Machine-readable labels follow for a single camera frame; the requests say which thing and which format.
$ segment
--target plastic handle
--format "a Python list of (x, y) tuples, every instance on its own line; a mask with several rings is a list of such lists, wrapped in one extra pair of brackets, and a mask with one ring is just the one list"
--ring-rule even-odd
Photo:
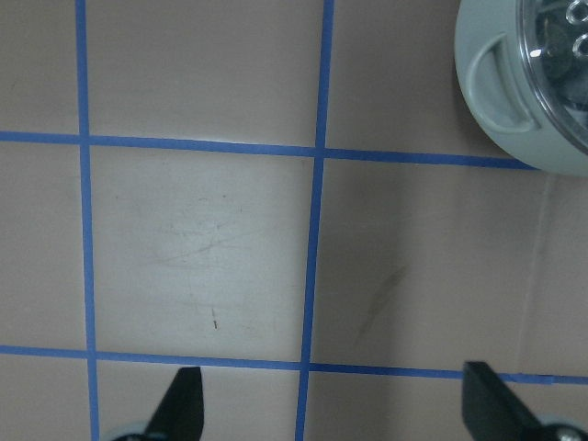
[[(471, 60), (466, 73), (465, 92), (470, 102), (470, 110), (474, 116), (483, 123), (488, 129), (496, 131), (498, 133), (512, 134), (512, 133), (525, 133), (527, 131), (537, 129), (538, 125), (531, 117), (530, 112), (527, 110), (526, 105), (523, 103), (520, 93), (515, 89), (515, 80), (505, 51), (498, 51), (506, 39), (505, 33), (500, 33), (495, 37), (491, 38), (484, 44), (476, 55)], [(495, 62), (496, 74), (499, 78), (494, 78), (494, 82), (497, 85), (501, 85), (503, 93), (508, 98), (509, 105), (512, 111), (520, 118), (520, 121), (515, 122), (513, 125), (506, 126), (502, 123), (498, 123), (489, 114), (491, 112), (484, 111), (484, 107), (481, 102), (486, 103), (492, 102), (490, 99), (484, 97), (483, 88), (479, 87), (479, 71), (482, 60), (493, 54), (493, 61)]]

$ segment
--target clear plastic dome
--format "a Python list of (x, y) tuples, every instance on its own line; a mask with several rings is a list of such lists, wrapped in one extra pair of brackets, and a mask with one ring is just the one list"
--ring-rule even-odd
[(519, 41), (535, 95), (588, 153), (588, 0), (519, 0)]

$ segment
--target scratch mark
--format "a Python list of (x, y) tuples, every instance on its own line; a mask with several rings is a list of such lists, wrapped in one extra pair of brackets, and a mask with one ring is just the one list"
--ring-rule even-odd
[(390, 303), (392, 294), (394, 293), (394, 288), (396, 288), (406, 277), (407, 269), (407, 266), (402, 266), (401, 268), (397, 269), (381, 283), (378, 289), (376, 289), (376, 292), (374, 292), (372, 295), (369, 308), (367, 309), (366, 319), (359, 328), (359, 333), (357, 334), (354, 345), (356, 345), (359, 340), (361, 340), (369, 332), (374, 324), (374, 321), (378, 318), (382, 311), (384, 311), (388, 303)]
[(223, 245), (224, 243), (236, 241), (237, 239), (241, 239), (242, 237), (253, 236), (253, 235), (259, 234), (260, 232), (266, 232), (266, 231), (267, 231), (267, 229), (261, 229), (261, 230), (257, 230), (254, 232), (243, 232), (241, 234), (236, 234), (234, 236), (230, 236), (225, 239), (219, 239), (218, 241), (212, 241), (208, 245), (197, 248), (196, 250), (188, 251), (187, 253), (182, 253), (182, 254), (175, 254), (170, 257), (166, 257), (165, 259), (158, 259), (157, 263), (158, 264), (166, 264), (166, 263), (172, 262), (177, 259), (182, 259), (185, 257), (190, 257), (192, 255), (204, 253), (208, 250), (211, 250), (215, 246)]

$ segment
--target grid line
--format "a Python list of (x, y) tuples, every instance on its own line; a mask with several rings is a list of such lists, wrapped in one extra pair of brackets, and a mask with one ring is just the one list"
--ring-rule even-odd
[(314, 141), (315, 158), (312, 172), (311, 219), (306, 261), (306, 286), (304, 293), (304, 318), (302, 323), (302, 348), (300, 349), (296, 428), (294, 433), (295, 441), (304, 440), (309, 379), (311, 375), (312, 321), (314, 317), (314, 294), (316, 288), (317, 257), (319, 251), (319, 230), (321, 225), (322, 178), (324, 174), (329, 80), (331, 71), (331, 52), (333, 48), (333, 21), (334, 0), (324, 0), (322, 3), (321, 60)]
[[(0, 141), (79, 144), (78, 135), (0, 131)], [(253, 144), (205, 140), (179, 140), (170, 138), (139, 138), (90, 135), (87, 143), (96, 147), (129, 147), (162, 150), (188, 150), (192, 152), (265, 154), (273, 156), (301, 156), (332, 160), (366, 161), (392, 164), (458, 165), (467, 167), (499, 168), (509, 170), (536, 170), (513, 158), (470, 156), (450, 153), (382, 152), (369, 150), (317, 149), (296, 145)]]
[(92, 183), (90, 118), (88, 105), (87, 39), (85, 0), (75, 0), (75, 47), (77, 61), (80, 185), (82, 199), (82, 244), (84, 249), (85, 344), (88, 374), (90, 438), (100, 437), (98, 374), (96, 360), (96, 308), (94, 303), (94, 246), (92, 234)]
[[(33, 347), (0, 345), (0, 355), (4, 356), (42, 356), (50, 358), (87, 359), (86, 350), (61, 349), (55, 347)], [(208, 366), (215, 368), (249, 368), (267, 370), (299, 371), (300, 363), (295, 361), (251, 360), (240, 358), (217, 358), (200, 356), (167, 356), (158, 354), (136, 354), (122, 352), (96, 351), (96, 360), (122, 363), (153, 363), (178, 366)], [(383, 367), (341, 365), (330, 363), (310, 363), (310, 372), (332, 374), (375, 375), (381, 377), (414, 377), (420, 379), (462, 379), (460, 370), (425, 369), (414, 367)], [(576, 385), (588, 386), (588, 377), (573, 375), (542, 375), (504, 372), (500, 377), (509, 383), (537, 384), (544, 386)]]

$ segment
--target blue tape line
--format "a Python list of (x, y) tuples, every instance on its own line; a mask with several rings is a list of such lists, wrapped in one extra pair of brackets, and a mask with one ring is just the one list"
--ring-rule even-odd
[(25, 131), (0, 131), (0, 141), (39, 142), (48, 144), (79, 144), (78, 135), (60, 133), (28, 133)]
[(530, 374), (499, 374), (499, 377), (509, 383), (521, 384), (555, 384), (555, 377), (552, 375), (530, 375)]
[(324, 175), (324, 153), (329, 110), (329, 80), (331, 51), (333, 48), (334, 0), (322, 4), (321, 63), (319, 93), (317, 98), (314, 169), (312, 174), (311, 218), (309, 222), (309, 245), (306, 260), (306, 285), (304, 292), (304, 318), (302, 324), (302, 348), (300, 349), (300, 378), (296, 409), (294, 439), (303, 441), (306, 424), (306, 407), (311, 374), (312, 321), (314, 317), (314, 291), (316, 288), (319, 229), (321, 224), (322, 177)]
[(390, 377), (418, 377), (424, 379), (462, 379), (460, 370), (416, 369), (409, 367), (374, 367), (312, 363), (311, 371), (337, 374), (381, 375)]
[(75, 349), (59, 349), (52, 347), (29, 347), (0, 345), (0, 354), (11, 356), (50, 356), (53, 358), (86, 359), (86, 351)]
[(77, 106), (82, 137), (90, 134), (88, 105), (88, 60), (85, 22), (85, 0), (75, 0), (75, 42), (77, 55)]
[(316, 147), (320, 149), (326, 145), (331, 52), (333, 50), (333, 22), (334, 0), (325, 0), (322, 7), (321, 70), (319, 72), (319, 96), (316, 115)]
[(304, 439), (304, 425), (306, 420), (306, 403), (309, 390), (309, 375), (311, 369), (312, 320), (314, 316), (314, 290), (316, 287), (316, 267), (319, 247), (319, 229), (321, 223), (322, 177), (324, 174), (324, 160), (314, 160), (311, 197), (311, 220), (309, 228), (309, 247), (306, 263), (306, 287), (304, 295), (304, 319), (302, 325), (302, 348), (300, 350), (300, 383), (298, 407), (296, 414), (295, 439)]
[(571, 384), (575, 386), (588, 386), (588, 377), (554, 376), (554, 384)]
[(277, 156), (312, 157), (312, 147), (271, 144), (245, 144), (219, 141), (194, 141), (159, 138), (131, 138), (117, 136), (90, 136), (95, 146), (140, 147), (165, 150), (190, 150), (195, 152), (271, 154)]
[(155, 354), (127, 354), (98, 352), (97, 359), (129, 363), (158, 363), (164, 365), (214, 366), (219, 368), (250, 368), (272, 370), (299, 370), (300, 363), (272, 360), (246, 360), (239, 358), (215, 358), (203, 356), (162, 356)]
[(87, 349), (90, 436), (100, 437), (98, 375), (96, 362), (96, 314), (94, 304), (94, 260), (92, 236), (92, 186), (90, 166), (90, 120), (88, 106), (87, 39), (85, 0), (75, 0), (77, 95), (80, 130), (80, 176), (82, 192), (82, 240), (84, 247), (85, 342)]
[(85, 344), (87, 349), (88, 397), (92, 440), (99, 438), (98, 380), (96, 365), (96, 307), (94, 303), (94, 257), (92, 236), (92, 199), (90, 148), (80, 146), (82, 181), (82, 242), (84, 250)]
[(470, 167), (505, 168), (512, 170), (535, 170), (535, 168), (531, 167), (530, 165), (523, 164), (516, 159), (466, 156), (460, 154), (372, 151), (362, 152), (358, 150), (327, 149), (325, 152), (325, 157), (330, 159), (370, 161), (375, 163), (463, 165)]
[[(323, 88), (328, 92), (328, 85)], [(347, 149), (323, 149), (326, 136), (326, 114), (320, 113), (317, 118), (317, 147), (300, 147), (295, 145), (247, 144), (236, 142), (176, 140), (166, 138), (137, 138), (120, 136), (79, 137), (59, 133), (28, 133), (18, 131), (0, 131), (0, 141), (38, 142), (78, 144), (88, 143), (106, 147), (136, 147), (146, 149), (189, 150), (194, 152), (267, 154), (275, 156), (321, 157), (327, 159), (341, 159), (352, 161), (368, 161), (374, 163), (392, 164), (434, 164), (461, 165), (471, 167), (502, 168), (511, 170), (535, 170), (530, 165), (523, 164), (512, 158), (491, 158), (483, 156), (467, 156), (443, 153), (404, 153), (404, 152), (376, 152)]]

